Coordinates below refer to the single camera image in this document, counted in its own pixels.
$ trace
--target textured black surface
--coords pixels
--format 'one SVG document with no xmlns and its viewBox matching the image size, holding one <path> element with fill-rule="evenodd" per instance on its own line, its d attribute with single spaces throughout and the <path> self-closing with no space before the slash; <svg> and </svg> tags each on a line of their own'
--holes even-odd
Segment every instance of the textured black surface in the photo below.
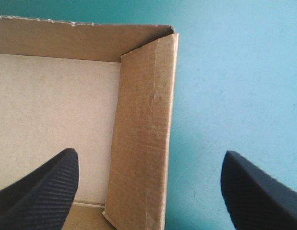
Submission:
<svg viewBox="0 0 297 230">
<path fill-rule="evenodd" d="M 62 229 L 78 181 L 77 152 L 65 149 L 0 191 L 0 230 Z"/>
<path fill-rule="evenodd" d="M 221 190 L 237 230 L 297 230 L 297 193 L 234 151 L 225 155 Z"/>
</svg>

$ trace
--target cardboard box wall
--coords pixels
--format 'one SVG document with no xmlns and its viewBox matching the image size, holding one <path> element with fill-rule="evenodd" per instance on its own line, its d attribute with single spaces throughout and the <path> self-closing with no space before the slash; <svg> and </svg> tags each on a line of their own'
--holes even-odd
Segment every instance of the cardboard box wall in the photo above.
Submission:
<svg viewBox="0 0 297 230">
<path fill-rule="evenodd" d="M 0 16 L 0 189 L 72 147 L 78 203 L 163 229 L 177 47 L 167 25 Z"/>
</svg>

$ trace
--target black rubber pad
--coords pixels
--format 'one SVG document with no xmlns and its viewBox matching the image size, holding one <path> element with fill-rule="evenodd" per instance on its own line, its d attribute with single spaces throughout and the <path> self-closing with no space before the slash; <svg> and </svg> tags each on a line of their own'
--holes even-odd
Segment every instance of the black rubber pad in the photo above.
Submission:
<svg viewBox="0 0 297 230">
<path fill-rule="evenodd" d="M 78 181 L 77 152 L 65 149 L 0 191 L 0 230 L 62 229 Z"/>
<path fill-rule="evenodd" d="M 234 151 L 225 155 L 221 190 L 237 230 L 297 230 L 297 193 Z"/>
</svg>

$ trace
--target teal wall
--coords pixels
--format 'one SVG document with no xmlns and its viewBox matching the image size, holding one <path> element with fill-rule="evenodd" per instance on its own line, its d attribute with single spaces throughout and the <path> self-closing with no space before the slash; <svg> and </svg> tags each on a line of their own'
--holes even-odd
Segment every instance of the teal wall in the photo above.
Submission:
<svg viewBox="0 0 297 230">
<path fill-rule="evenodd" d="M 297 191 L 297 0 L 0 0 L 0 14 L 180 32 L 167 230 L 234 229 L 227 149 Z"/>
</svg>

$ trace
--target corrugated cardboard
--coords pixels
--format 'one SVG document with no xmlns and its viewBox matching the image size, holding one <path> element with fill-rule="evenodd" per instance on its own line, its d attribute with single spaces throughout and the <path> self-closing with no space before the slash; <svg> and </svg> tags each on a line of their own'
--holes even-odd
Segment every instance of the corrugated cardboard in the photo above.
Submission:
<svg viewBox="0 0 297 230">
<path fill-rule="evenodd" d="M 164 228 L 177 42 L 172 34 L 121 59 L 105 212 L 120 230 Z"/>
<path fill-rule="evenodd" d="M 103 207 L 72 206 L 63 230 L 115 230 L 103 217 Z"/>
<path fill-rule="evenodd" d="M 173 33 L 168 25 L 97 24 L 0 16 L 0 53 L 120 62 Z"/>
<path fill-rule="evenodd" d="M 107 191 L 118 230 L 163 229 L 177 44 L 168 25 L 0 16 L 0 188 L 76 148 L 77 202 Z M 64 229 L 113 228 L 102 218 L 74 206 Z"/>
</svg>

